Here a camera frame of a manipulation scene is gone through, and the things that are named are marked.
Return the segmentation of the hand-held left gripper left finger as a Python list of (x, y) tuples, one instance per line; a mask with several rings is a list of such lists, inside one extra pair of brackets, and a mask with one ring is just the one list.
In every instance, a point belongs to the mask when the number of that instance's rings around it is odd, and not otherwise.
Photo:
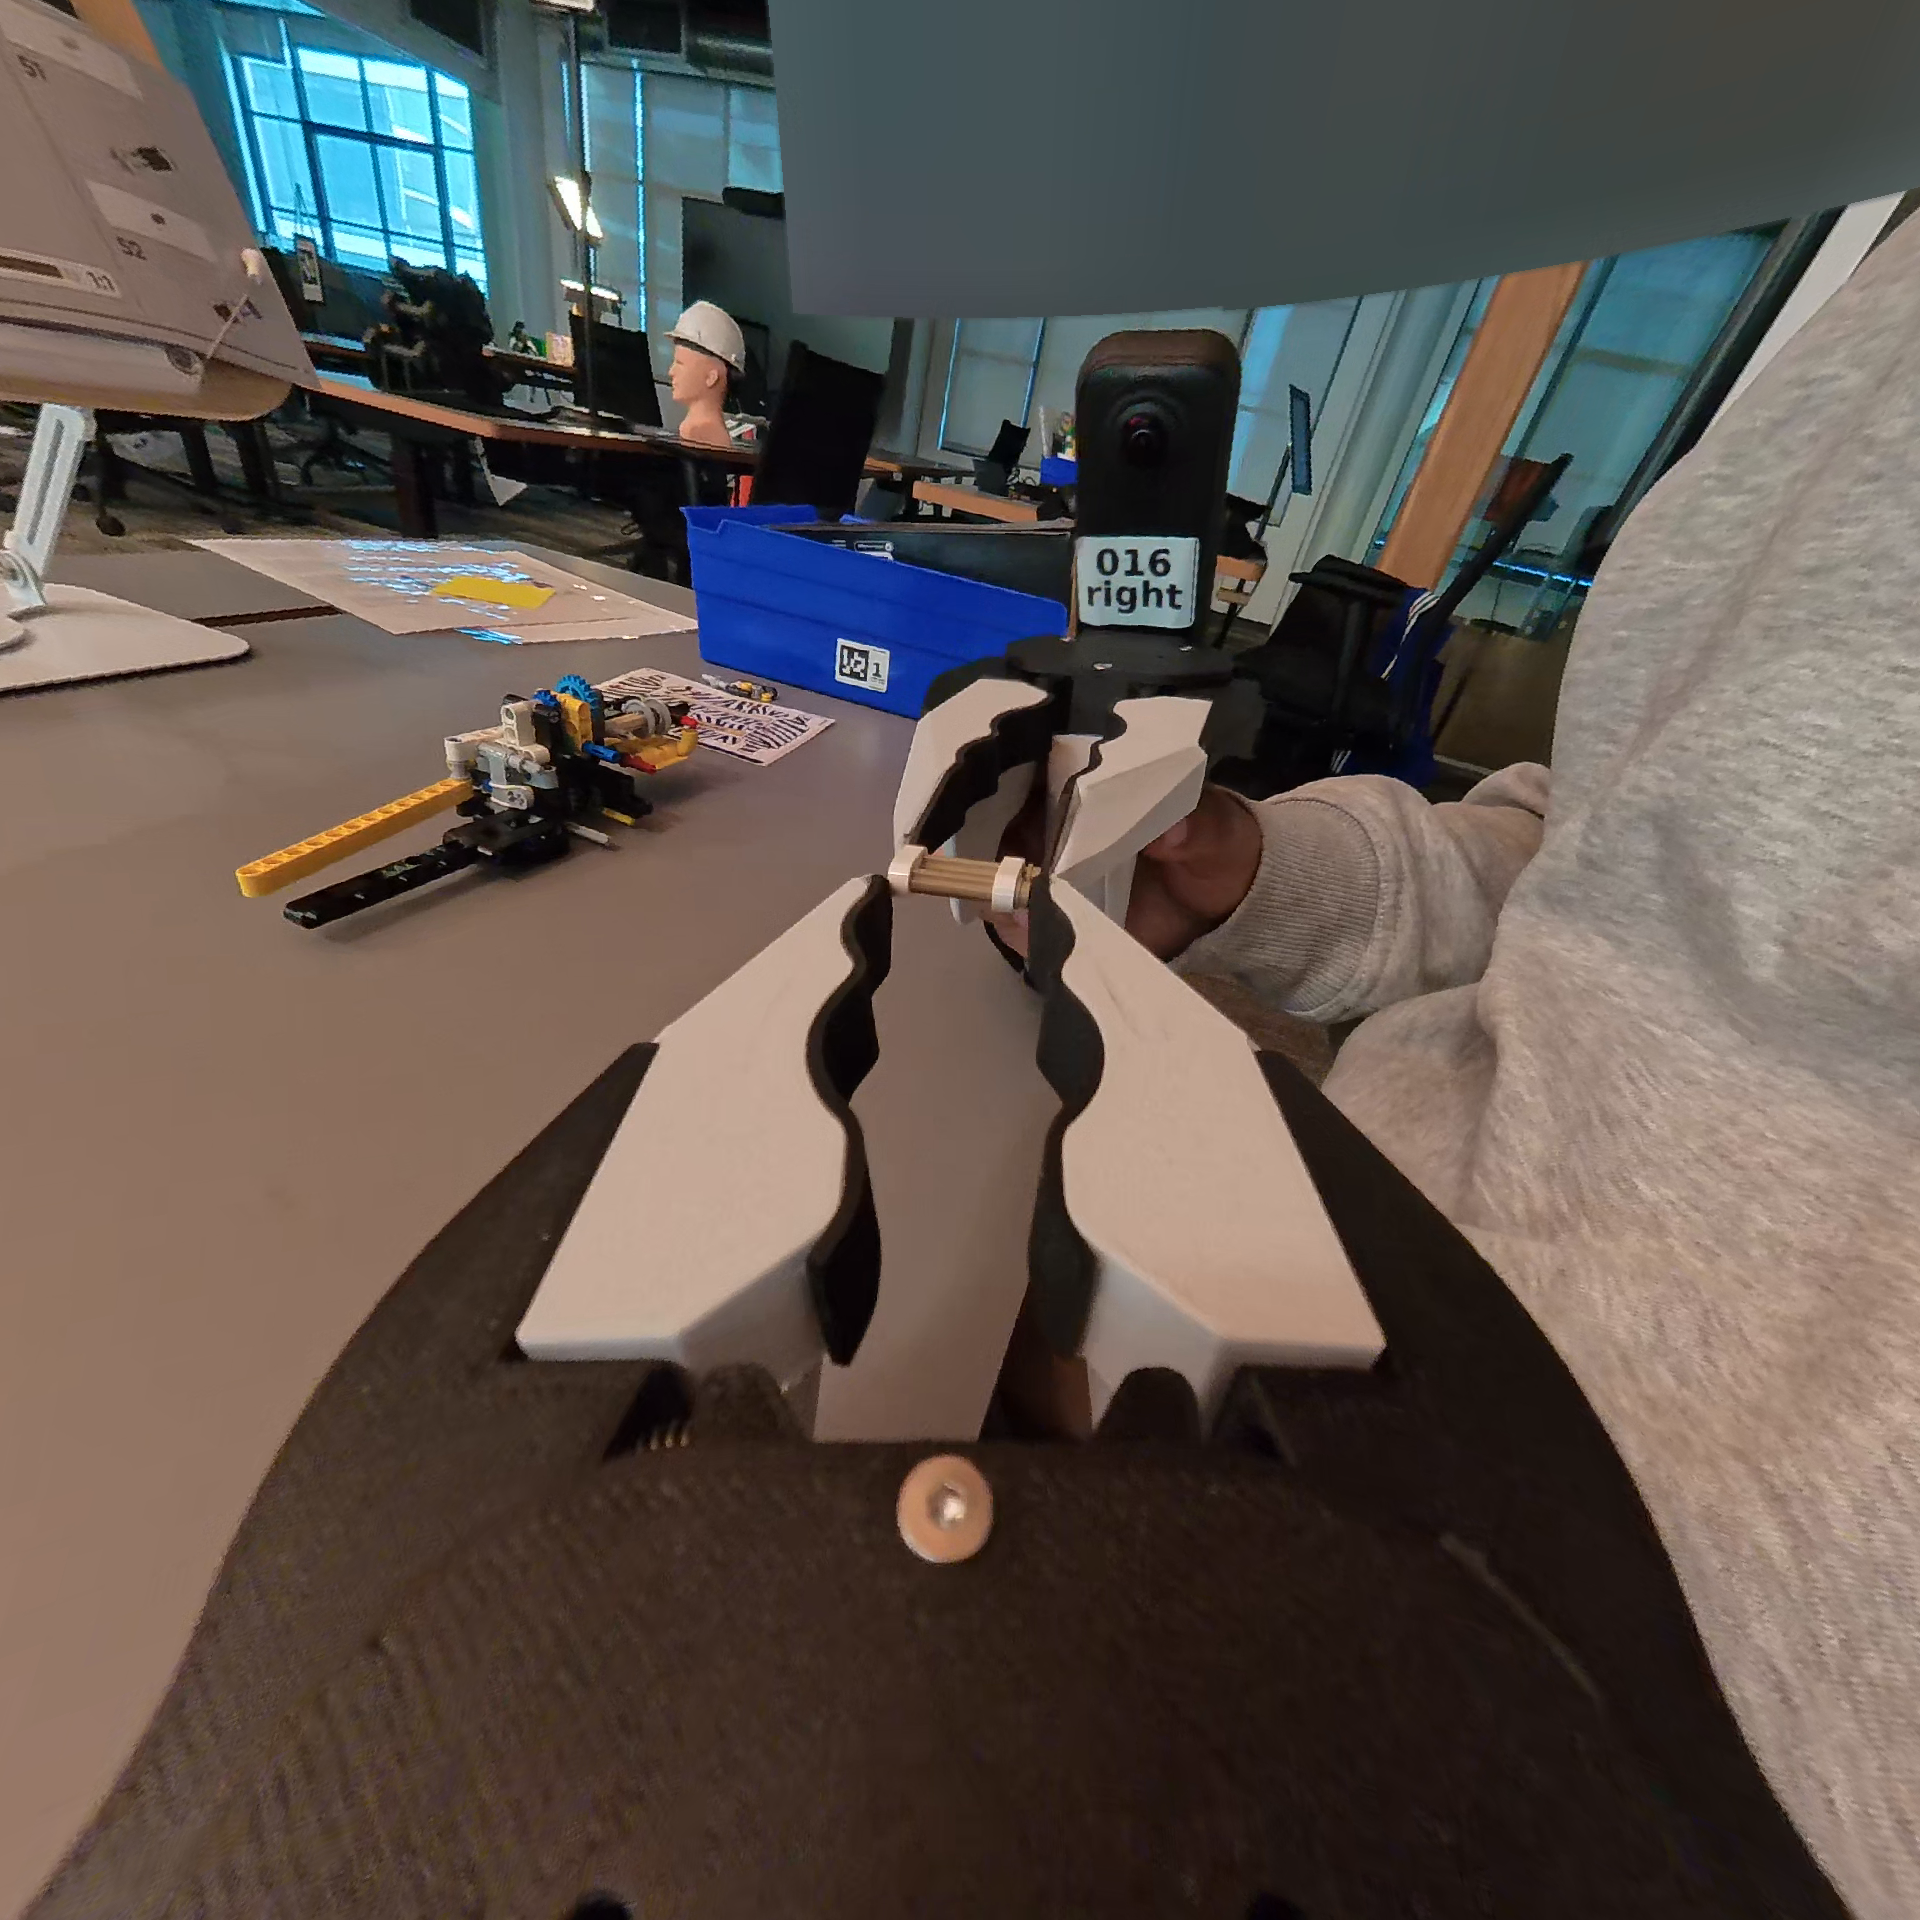
[(854, 876), (667, 1026), (527, 1309), (531, 1360), (846, 1367), (883, 1244), (853, 1095), (894, 899)]

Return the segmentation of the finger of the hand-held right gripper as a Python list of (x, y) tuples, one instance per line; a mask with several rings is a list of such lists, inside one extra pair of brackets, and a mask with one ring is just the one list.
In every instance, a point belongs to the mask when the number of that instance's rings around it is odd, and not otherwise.
[(999, 860), (1035, 794), (1054, 741), (1054, 695), (1015, 679), (979, 679), (918, 721), (894, 801), (894, 853)]
[(1116, 703), (1116, 732), (1058, 735), (1047, 758), (1047, 874), (1074, 890), (1129, 890), (1141, 853), (1198, 805), (1203, 698)]

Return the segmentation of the tan lego axle white connectors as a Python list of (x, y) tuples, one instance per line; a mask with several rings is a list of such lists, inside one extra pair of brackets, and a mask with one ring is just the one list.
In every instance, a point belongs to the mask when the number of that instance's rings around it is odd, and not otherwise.
[(912, 843), (894, 853), (885, 872), (891, 892), (899, 899), (949, 900), (986, 916), (1029, 910), (1035, 886), (1043, 879), (1043, 868), (1019, 857), (972, 859)]

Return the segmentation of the blue plastic bin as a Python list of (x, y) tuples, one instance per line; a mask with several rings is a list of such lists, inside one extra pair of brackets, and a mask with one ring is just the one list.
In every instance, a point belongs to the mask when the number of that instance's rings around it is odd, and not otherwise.
[(906, 536), (906, 527), (805, 523), (796, 506), (684, 508), (702, 659), (918, 719), (951, 670), (1068, 633), (1061, 591), (918, 566), (902, 551)]

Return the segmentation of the large paned window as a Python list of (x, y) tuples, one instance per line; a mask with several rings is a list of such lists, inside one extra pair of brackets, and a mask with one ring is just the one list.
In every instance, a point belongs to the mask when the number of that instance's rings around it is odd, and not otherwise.
[(262, 48), (222, 51), (267, 245), (311, 242), (383, 274), (394, 261), (488, 289), (469, 84), (438, 69), (306, 44), (272, 20)]

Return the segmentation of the blue jacket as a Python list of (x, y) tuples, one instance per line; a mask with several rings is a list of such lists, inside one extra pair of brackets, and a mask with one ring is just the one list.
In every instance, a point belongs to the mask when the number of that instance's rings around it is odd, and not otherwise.
[(1455, 630), (1455, 616), (1472, 592), (1467, 576), (1449, 588), (1421, 588), (1404, 605), (1404, 619), (1381, 669), (1388, 697), (1388, 751), (1395, 756), (1424, 752), (1432, 741), (1432, 705), (1444, 670), (1443, 652)]

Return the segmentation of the wooden column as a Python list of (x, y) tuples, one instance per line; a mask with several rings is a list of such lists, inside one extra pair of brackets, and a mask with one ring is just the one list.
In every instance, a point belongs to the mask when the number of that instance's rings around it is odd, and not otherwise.
[(1500, 277), (1381, 552), (1384, 573), (1419, 588), (1446, 576), (1586, 272), (1573, 261)]

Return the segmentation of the person's right hand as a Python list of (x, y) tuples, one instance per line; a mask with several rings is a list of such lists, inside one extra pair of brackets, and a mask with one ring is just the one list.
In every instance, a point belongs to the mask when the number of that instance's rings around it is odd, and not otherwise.
[(1124, 926), (1164, 962), (1237, 915), (1265, 857), (1260, 818), (1208, 783), (1197, 806), (1136, 857)]

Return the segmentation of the black desk monitor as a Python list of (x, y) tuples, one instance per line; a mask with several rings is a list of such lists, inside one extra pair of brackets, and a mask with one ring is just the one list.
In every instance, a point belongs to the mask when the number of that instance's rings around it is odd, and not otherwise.
[(568, 315), (577, 407), (605, 421), (661, 428), (661, 393), (648, 335)]

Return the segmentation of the black flat case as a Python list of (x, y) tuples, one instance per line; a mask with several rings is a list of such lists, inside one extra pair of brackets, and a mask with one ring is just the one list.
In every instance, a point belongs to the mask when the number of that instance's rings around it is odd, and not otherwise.
[(1067, 606), (1074, 594), (1071, 523), (969, 523), (912, 518), (893, 523), (801, 523), (778, 532), (871, 559), (912, 565), (953, 578)]

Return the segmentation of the long wood-top desk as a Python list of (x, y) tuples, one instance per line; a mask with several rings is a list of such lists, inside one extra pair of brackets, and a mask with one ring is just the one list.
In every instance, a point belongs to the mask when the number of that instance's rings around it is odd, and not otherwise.
[(437, 494), (429, 477), (429, 457), (434, 451), (469, 449), (480, 443), (558, 453), (588, 467), (652, 463), (689, 473), (697, 469), (755, 473), (758, 460), (758, 451), (749, 444), (689, 443), (662, 428), (624, 432), (557, 425), (518, 415), (484, 415), (327, 374), (306, 374), (297, 387), (308, 400), (327, 403), (335, 411), (345, 411), (355, 421), (369, 421), (388, 435), (398, 532), (410, 541), (430, 543), (441, 536)]

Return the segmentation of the black high-back office chair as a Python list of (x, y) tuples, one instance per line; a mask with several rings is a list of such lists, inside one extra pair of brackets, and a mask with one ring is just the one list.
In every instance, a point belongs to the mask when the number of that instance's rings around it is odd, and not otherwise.
[(750, 504), (850, 516), (867, 473), (887, 377), (793, 340), (758, 439)]

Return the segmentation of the partly built lego model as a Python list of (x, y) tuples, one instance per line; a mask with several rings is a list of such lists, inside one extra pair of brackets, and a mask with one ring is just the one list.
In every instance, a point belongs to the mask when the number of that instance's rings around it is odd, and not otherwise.
[(237, 886), (247, 900), (283, 895), (441, 815), (455, 825), (434, 844), (293, 899), (284, 918), (323, 930), (469, 872), (528, 872), (648, 821), (651, 783), (690, 761), (700, 739), (684, 697), (568, 675), (506, 698), (492, 729), (448, 736), (444, 781), (240, 867)]

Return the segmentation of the large black screen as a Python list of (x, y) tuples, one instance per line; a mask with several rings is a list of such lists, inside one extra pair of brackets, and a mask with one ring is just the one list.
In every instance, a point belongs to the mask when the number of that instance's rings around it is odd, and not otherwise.
[(786, 197), (733, 187), (718, 201), (686, 195), (682, 297), (686, 306), (710, 303), (729, 312), (766, 364), (794, 320)]

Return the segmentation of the lego instruction booklet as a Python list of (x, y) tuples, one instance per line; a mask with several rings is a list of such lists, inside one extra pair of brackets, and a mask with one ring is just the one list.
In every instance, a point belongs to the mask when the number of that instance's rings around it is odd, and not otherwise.
[(191, 93), (3, 6), (3, 398), (256, 421), (314, 368)]

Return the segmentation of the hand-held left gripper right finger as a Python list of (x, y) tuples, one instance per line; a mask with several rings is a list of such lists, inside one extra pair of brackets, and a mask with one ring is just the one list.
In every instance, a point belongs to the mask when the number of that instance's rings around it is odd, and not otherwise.
[(1203, 1428), (1245, 1369), (1368, 1370), (1376, 1312), (1251, 1037), (1064, 881), (1029, 899), (1043, 1144), (1029, 1299), (1087, 1374), (1185, 1382)]

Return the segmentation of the laminated paper sheet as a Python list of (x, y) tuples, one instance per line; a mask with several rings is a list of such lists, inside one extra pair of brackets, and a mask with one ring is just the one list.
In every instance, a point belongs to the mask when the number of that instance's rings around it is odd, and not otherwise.
[[(452, 541), (199, 541), (240, 565), (394, 636), (469, 635), (500, 644), (563, 644), (695, 635), (698, 619), (514, 548)], [(557, 588), (539, 611), (447, 602), (430, 592), (457, 575), (534, 580)]]

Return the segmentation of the dark equipment on desk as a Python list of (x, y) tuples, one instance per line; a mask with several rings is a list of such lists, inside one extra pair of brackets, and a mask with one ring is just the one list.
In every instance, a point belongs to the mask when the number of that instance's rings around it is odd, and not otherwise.
[(495, 325), (469, 274), (394, 256), (381, 315), (365, 335), (369, 379), (379, 390), (438, 394), (477, 412), (500, 403), (500, 379), (488, 360)]

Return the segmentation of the zebra striped sticker sheet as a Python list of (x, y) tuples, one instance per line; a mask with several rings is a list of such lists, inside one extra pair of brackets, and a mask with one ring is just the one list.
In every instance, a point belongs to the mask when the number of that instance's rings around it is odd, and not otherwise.
[(832, 719), (758, 698), (733, 682), (709, 685), (709, 679), (662, 669), (636, 669), (596, 688), (611, 708), (634, 703), (686, 708), (705, 752), (753, 767), (770, 767), (834, 729)]

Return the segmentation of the person's right forearm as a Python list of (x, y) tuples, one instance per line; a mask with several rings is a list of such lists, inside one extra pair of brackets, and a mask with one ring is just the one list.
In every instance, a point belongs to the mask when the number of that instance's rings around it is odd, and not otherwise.
[(1341, 776), (1252, 802), (1220, 787), (1164, 874), (1226, 854), (1228, 908), (1192, 908), (1182, 973), (1235, 980), (1285, 1014), (1336, 1024), (1479, 984), (1509, 895), (1543, 846), (1553, 773), (1521, 763), (1435, 802), (1402, 781)]

